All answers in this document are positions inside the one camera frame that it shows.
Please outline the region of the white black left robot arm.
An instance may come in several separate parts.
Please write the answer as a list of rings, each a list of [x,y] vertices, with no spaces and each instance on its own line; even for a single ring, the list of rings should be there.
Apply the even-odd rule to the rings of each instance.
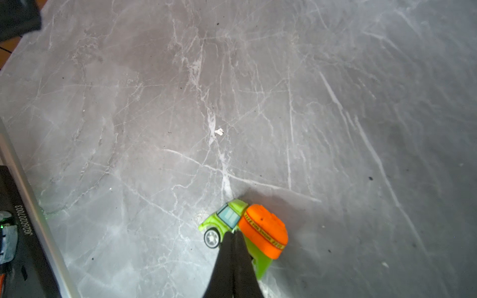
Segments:
[[[42,16],[34,0],[1,0],[1,42],[42,29]]]

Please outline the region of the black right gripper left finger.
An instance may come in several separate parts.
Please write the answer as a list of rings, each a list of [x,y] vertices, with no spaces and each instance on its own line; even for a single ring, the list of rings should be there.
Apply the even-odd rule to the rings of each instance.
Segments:
[[[204,298],[233,297],[232,239],[233,233],[226,232]]]

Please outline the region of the green orange toy car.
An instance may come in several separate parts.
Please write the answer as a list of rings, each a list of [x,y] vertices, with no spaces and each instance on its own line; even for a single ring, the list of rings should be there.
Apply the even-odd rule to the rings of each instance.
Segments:
[[[277,216],[262,205],[240,199],[226,202],[202,222],[198,230],[211,249],[220,246],[226,232],[241,231],[258,280],[279,258],[289,240],[286,226]]]

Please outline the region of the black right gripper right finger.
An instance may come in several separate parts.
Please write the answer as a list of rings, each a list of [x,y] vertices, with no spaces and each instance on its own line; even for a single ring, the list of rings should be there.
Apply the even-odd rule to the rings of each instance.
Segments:
[[[233,294],[235,298],[264,298],[241,231],[233,235]]]

